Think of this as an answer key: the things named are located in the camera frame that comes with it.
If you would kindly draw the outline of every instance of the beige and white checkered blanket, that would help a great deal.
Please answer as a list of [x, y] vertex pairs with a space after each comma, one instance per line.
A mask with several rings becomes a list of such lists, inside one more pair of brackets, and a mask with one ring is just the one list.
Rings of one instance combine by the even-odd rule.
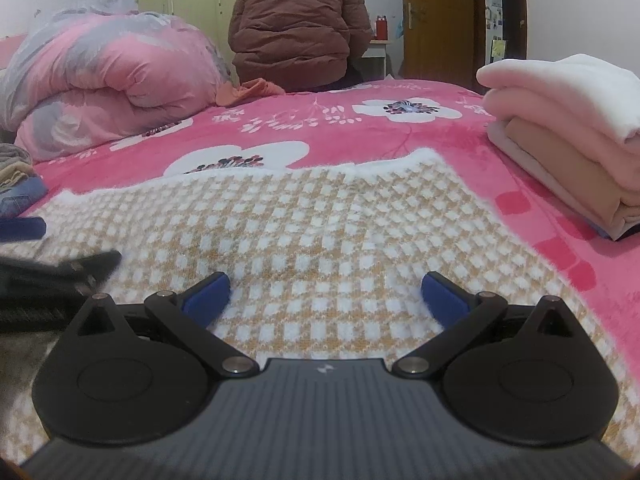
[[[391, 362], [439, 327], [419, 285], [428, 270], [513, 302], [562, 296], [620, 384], [606, 442], [638, 462], [638, 393], [578, 294], [479, 203], [439, 158], [273, 173], [218, 170], [44, 206], [46, 240], [3, 252], [56, 261], [116, 248], [105, 289], [116, 301], [183, 290], [222, 270], [231, 305], [218, 336], [257, 358], [382, 357]], [[20, 462], [46, 439], [29, 387], [53, 336], [0, 340], [0, 454]]]

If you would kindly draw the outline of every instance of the white logo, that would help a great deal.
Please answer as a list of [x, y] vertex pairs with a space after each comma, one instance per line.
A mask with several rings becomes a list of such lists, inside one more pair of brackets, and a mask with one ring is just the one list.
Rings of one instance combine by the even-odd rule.
[[327, 375], [332, 370], [335, 370], [335, 368], [332, 367], [331, 365], [324, 365], [322, 367], [316, 368], [316, 370], [318, 370], [321, 374]]

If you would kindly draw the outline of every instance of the jacket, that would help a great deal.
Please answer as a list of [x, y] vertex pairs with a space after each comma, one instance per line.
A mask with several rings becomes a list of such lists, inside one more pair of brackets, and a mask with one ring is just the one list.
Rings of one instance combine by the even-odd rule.
[[241, 82], [288, 92], [340, 80], [371, 39], [364, 0], [237, 0], [228, 37]]

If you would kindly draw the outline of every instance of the yellow paper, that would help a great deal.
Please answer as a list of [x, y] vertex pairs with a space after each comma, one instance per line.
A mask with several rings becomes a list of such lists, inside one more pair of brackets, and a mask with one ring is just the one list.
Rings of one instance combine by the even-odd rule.
[[491, 55], [493, 57], [504, 58], [504, 53], [507, 50], [507, 42], [505, 40], [494, 40], [494, 44], [491, 49]]

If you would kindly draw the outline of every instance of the black pants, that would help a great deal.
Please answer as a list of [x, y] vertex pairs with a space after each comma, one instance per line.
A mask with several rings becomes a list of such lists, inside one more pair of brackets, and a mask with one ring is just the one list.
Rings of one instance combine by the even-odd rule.
[[358, 71], [356, 67], [354, 67], [351, 63], [351, 60], [347, 60], [347, 72], [341, 78], [338, 79], [335, 83], [330, 83], [328, 85], [319, 86], [318, 88], [312, 88], [307, 90], [308, 92], [330, 92], [334, 90], [344, 90], [345, 88], [350, 88], [352, 86], [360, 85], [364, 83], [364, 78], [362, 74]]

